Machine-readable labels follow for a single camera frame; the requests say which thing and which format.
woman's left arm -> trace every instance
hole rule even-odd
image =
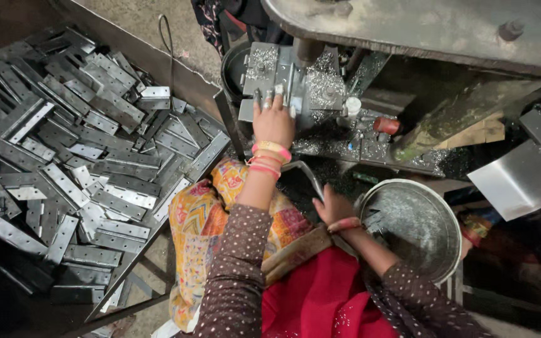
[[[283,107],[283,97],[267,95],[265,109],[254,102],[254,134],[257,141],[269,141],[289,149],[293,119]],[[272,168],[283,158],[259,150],[256,163]],[[260,269],[272,224],[269,206],[275,190],[272,171],[249,170],[237,203],[231,209],[222,242],[212,259],[206,280],[195,337],[259,337],[261,302],[265,280]]]

bangle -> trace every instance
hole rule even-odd
[[[340,232],[342,230],[357,228],[362,225],[363,224],[361,223],[360,218],[349,217],[349,218],[340,219],[339,221],[333,223],[332,225],[327,227],[327,230],[329,230],[330,233],[335,233],[335,232]]]
[[[291,153],[281,144],[269,141],[256,142],[252,147],[252,153],[256,154],[258,150],[270,150],[281,155],[284,159],[283,164],[287,164],[291,161]]]
[[[283,162],[276,158],[276,157],[272,157],[272,156],[264,156],[264,155],[256,155],[254,157],[252,157],[251,159],[248,159],[248,162],[245,162],[246,165],[252,165],[256,160],[258,159],[272,159],[273,161],[277,162],[279,164],[279,167],[281,167],[283,165]]]
[[[279,181],[279,177],[281,177],[281,172],[279,172],[277,169],[271,168],[268,165],[255,163],[253,165],[250,165],[250,169],[255,170],[257,172],[270,173],[275,178],[275,181]]]

fabric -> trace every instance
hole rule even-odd
[[[247,176],[243,163],[223,158],[205,179],[178,193],[169,207],[169,223],[176,251],[176,284],[170,294],[171,319],[183,331],[201,303],[212,257],[219,250],[229,212]],[[272,226],[263,259],[277,254],[310,232],[312,224],[276,191],[270,205]]]

pink bangle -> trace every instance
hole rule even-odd
[[[270,173],[272,174],[272,176],[274,177],[275,181],[279,181],[279,177],[281,177],[281,173],[276,171],[275,169],[269,167],[269,166],[266,166],[266,165],[262,165],[262,164],[253,164],[253,165],[250,165],[250,169],[251,170],[255,170],[257,172],[265,172],[265,173]]]
[[[287,164],[291,161],[291,153],[281,144],[269,141],[256,142],[256,144],[254,144],[254,146],[252,147],[252,153],[256,154],[258,150],[270,150],[281,155],[285,159],[283,164]]]
[[[357,228],[360,226],[362,226],[362,223],[360,222],[360,218],[349,217],[349,218],[340,219],[339,221],[333,223],[332,225],[327,227],[327,230],[329,230],[330,233],[335,233],[335,232],[340,232],[342,230]]]

woman's right hand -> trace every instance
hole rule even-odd
[[[323,198],[324,204],[318,198],[313,198],[312,203],[327,226],[345,218],[356,217],[352,203],[345,196],[337,194],[329,184],[323,189]]]
[[[289,149],[296,134],[296,124],[289,115],[289,109],[283,105],[282,88],[278,88],[277,92],[281,93],[276,94],[274,99],[267,95],[262,110],[254,100],[254,135],[256,141],[274,142]]]

